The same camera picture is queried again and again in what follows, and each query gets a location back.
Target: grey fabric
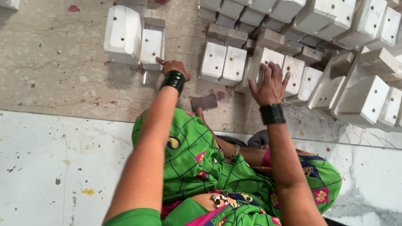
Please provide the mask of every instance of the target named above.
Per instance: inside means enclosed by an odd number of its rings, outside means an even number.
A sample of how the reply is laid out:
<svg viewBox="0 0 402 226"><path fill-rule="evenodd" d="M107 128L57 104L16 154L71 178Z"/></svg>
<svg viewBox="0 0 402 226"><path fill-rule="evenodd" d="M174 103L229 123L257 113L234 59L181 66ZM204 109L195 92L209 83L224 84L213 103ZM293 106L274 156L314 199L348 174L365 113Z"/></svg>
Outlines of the grey fabric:
<svg viewBox="0 0 402 226"><path fill-rule="evenodd" d="M249 148L260 148L262 145L265 145L265 144L269 145L268 130L266 130L266 129L261 130L258 133L256 133L247 142L247 146Z"/></svg>

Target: paint stain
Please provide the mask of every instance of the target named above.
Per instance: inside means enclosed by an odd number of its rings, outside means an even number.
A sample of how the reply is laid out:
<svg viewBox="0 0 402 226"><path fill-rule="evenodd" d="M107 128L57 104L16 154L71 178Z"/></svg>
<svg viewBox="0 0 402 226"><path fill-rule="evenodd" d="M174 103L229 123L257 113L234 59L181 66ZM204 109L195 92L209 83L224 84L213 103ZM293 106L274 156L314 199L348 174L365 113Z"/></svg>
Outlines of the paint stain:
<svg viewBox="0 0 402 226"><path fill-rule="evenodd" d="M9 173L11 173L13 170L14 170L14 168L15 168L15 166L12 168L12 169L8 169L7 171L9 172Z"/></svg>
<svg viewBox="0 0 402 226"><path fill-rule="evenodd" d="M71 161L70 160L63 160L63 162L64 162L64 164L66 164L66 165L71 165Z"/></svg>
<svg viewBox="0 0 402 226"><path fill-rule="evenodd" d="M83 193L83 194L87 194L87 195L89 195L89 196L92 196L93 194L95 194L95 191L94 191L94 189L85 189L85 190L82 190L82 188L81 188L81 193Z"/></svg>
<svg viewBox="0 0 402 226"><path fill-rule="evenodd" d="M218 94L216 95L216 99L218 101L225 99L225 93L222 91L219 91Z"/></svg>
<svg viewBox="0 0 402 226"><path fill-rule="evenodd" d="M70 12L79 12L80 9L78 9L78 7L76 5L71 5L70 7L68 7L68 11L70 11Z"/></svg>
<svg viewBox="0 0 402 226"><path fill-rule="evenodd" d="M158 4L161 5L161 6L166 5L166 2L167 2L167 1L168 1L168 0L155 0L155 2L158 3Z"/></svg>

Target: finger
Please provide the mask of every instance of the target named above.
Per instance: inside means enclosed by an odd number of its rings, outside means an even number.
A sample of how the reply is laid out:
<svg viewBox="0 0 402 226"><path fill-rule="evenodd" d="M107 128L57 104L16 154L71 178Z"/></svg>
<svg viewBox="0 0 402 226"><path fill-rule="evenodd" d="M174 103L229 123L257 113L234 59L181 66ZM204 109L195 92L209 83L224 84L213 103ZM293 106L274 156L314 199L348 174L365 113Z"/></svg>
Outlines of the finger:
<svg viewBox="0 0 402 226"><path fill-rule="evenodd" d="M285 76L285 79L284 79L283 82L282 82L282 86L283 86L284 89L286 89L287 84L288 84L288 82L289 82L289 79L290 79L290 72L287 72L287 73L286 73L286 76Z"/></svg>
<svg viewBox="0 0 402 226"><path fill-rule="evenodd" d="M269 82L271 80L271 72L272 72L271 68L263 63L260 65L260 68L261 68L261 71L264 72L263 84Z"/></svg>
<svg viewBox="0 0 402 226"><path fill-rule="evenodd" d="M247 81L248 81L248 87L250 88L250 91L251 91L251 95L255 99L255 97L258 94L257 84L255 84L255 81L253 81L251 79L247 79Z"/></svg>
<svg viewBox="0 0 402 226"><path fill-rule="evenodd" d="M164 60L160 59L159 57L156 57L156 61L157 61L158 63L160 63L161 65L163 65L162 63L163 63Z"/></svg>

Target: white block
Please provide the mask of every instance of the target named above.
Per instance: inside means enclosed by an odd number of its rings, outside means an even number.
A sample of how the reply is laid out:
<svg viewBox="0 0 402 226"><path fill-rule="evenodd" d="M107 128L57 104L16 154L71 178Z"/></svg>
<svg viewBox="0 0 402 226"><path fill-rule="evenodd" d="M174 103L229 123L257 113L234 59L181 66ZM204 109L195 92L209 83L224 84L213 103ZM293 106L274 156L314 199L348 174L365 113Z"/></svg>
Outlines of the white block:
<svg viewBox="0 0 402 226"><path fill-rule="evenodd" d="M305 106L310 99L311 94L313 93L314 88L318 84L321 76L322 71L310 67L305 67L298 94L286 97L286 102L300 107Z"/></svg>
<svg viewBox="0 0 402 226"><path fill-rule="evenodd" d="M222 77L218 83L235 86L243 79L244 66L246 65L247 51L228 47Z"/></svg>
<svg viewBox="0 0 402 226"><path fill-rule="evenodd" d="M0 6L18 10L20 2L21 0L0 0Z"/></svg>
<svg viewBox="0 0 402 226"><path fill-rule="evenodd" d="M402 91L391 87L378 117L378 121L373 125L373 128L389 128L395 126L400 110L401 99Z"/></svg>
<svg viewBox="0 0 402 226"><path fill-rule="evenodd" d="M222 0L199 0L198 5L218 12L221 7L221 2Z"/></svg>
<svg viewBox="0 0 402 226"><path fill-rule="evenodd" d="M249 35L252 35L255 28L256 28L256 26L250 25L248 23L244 23L242 21L238 21L237 25L236 25L237 30L246 32Z"/></svg>
<svg viewBox="0 0 402 226"><path fill-rule="evenodd" d="M265 15L263 12L246 7L240 16L240 21L258 27Z"/></svg>
<svg viewBox="0 0 402 226"><path fill-rule="evenodd" d="M387 7L382 18L380 29L374 40L366 44L370 50L393 47L396 44L396 38L399 31L401 14Z"/></svg>
<svg viewBox="0 0 402 226"><path fill-rule="evenodd" d="M223 0L219 13L230 18L238 20L242 13L244 5L233 0Z"/></svg>
<svg viewBox="0 0 402 226"><path fill-rule="evenodd" d="M210 20L210 21L215 21L216 20L216 12L213 10L210 10L208 8L200 6L198 9L198 17Z"/></svg>
<svg viewBox="0 0 402 226"><path fill-rule="evenodd" d="M375 124L390 87L377 75L348 88L339 105L338 116L349 124Z"/></svg>
<svg viewBox="0 0 402 226"><path fill-rule="evenodd" d="M272 7L270 17L285 23L290 23L305 4L306 0L278 0Z"/></svg>
<svg viewBox="0 0 402 226"><path fill-rule="evenodd" d="M236 24L236 19L230 18L228 16L225 16L221 13L218 13L218 16L216 17L216 24L229 27L229 28L234 28L234 25Z"/></svg>
<svg viewBox="0 0 402 226"><path fill-rule="evenodd" d="M361 0L360 7L355 9L351 28L334 40L347 48L372 41L377 36L386 5L385 0Z"/></svg>
<svg viewBox="0 0 402 226"><path fill-rule="evenodd" d="M335 10L341 7L337 0L310 0L296 18L296 26L300 31L314 34L335 18Z"/></svg>
<svg viewBox="0 0 402 226"><path fill-rule="evenodd" d="M166 27L166 12L163 10L146 9L144 11L144 21L147 25Z"/></svg>
<svg viewBox="0 0 402 226"><path fill-rule="evenodd" d="M317 31L316 36L331 41L335 36L350 29L356 0L342 0L335 5L336 18Z"/></svg>
<svg viewBox="0 0 402 226"><path fill-rule="evenodd" d="M275 2L276 0L254 0L249 7L265 14L271 14Z"/></svg>
<svg viewBox="0 0 402 226"><path fill-rule="evenodd" d="M331 110L345 79L345 76L341 76L326 84L320 84L311 101L311 108L309 108L312 110Z"/></svg>
<svg viewBox="0 0 402 226"><path fill-rule="evenodd" d="M282 66L282 80L285 79L287 72L291 73L289 83L285 89L284 97L290 97L296 95L300 89L301 78L303 77L304 61L293 58L291 56L285 56Z"/></svg>
<svg viewBox="0 0 402 226"><path fill-rule="evenodd" d="M271 31L278 32L278 33L281 32L282 27L285 24L286 24L285 22L279 21L279 20L274 19L272 17L269 17L268 15L266 15L265 18L261 22L261 26L263 28L266 28L266 29L269 29Z"/></svg>
<svg viewBox="0 0 402 226"><path fill-rule="evenodd" d="M116 63L140 65L141 20L125 6L109 9L103 48Z"/></svg>
<svg viewBox="0 0 402 226"><path fill-rule="evenodd" d="M216 82L224 70L227 47L208 42L201 63L199 78Z"/></svg>
<svg viewBox="0 0 402 226"><path fill-rule="evenodd" d="M142 30L141 63L146 70L162 70L162 66L156 61L161 57L162 32L153 30Z"/></svg>

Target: marble floor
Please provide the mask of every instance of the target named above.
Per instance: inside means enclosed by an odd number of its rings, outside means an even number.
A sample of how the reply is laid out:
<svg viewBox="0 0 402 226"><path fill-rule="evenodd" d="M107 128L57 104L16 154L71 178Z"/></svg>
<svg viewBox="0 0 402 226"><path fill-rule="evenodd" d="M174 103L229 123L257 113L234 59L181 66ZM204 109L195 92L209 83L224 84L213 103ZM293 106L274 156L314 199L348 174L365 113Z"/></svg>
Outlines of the marble floor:
<svg viewBox="0 0 402 226"><path fill-rule="evenodd" d="M133 149L133 123L0 111L0 128L0 225L101 224ZM401 150L293 142L343 178L325 217L348 226L402 225Z"/></svg>

